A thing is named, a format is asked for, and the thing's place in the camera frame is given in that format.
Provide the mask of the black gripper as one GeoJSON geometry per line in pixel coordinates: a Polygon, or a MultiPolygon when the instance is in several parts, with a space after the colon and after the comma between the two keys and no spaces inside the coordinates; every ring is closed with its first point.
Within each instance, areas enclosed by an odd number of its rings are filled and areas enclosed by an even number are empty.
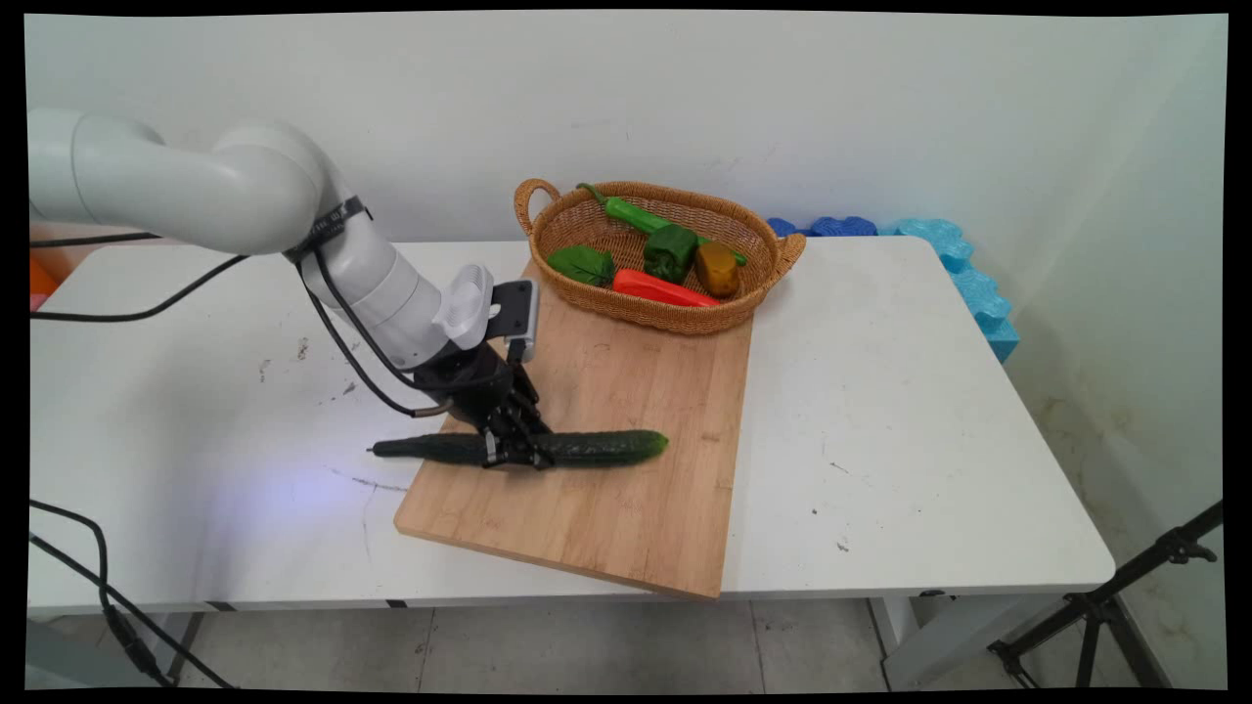
{"type": "Polygon", "coordinates": [[[483,468],[530,463],[548,468],[552,453],[538,438],[551,433],[535,402],[520,390],[520,366],[510,365],[490,342],[471,349],[453,343],[412,368],[417,390],[434,401],[449,401],[449,413],[483,436],[483,468]]]}

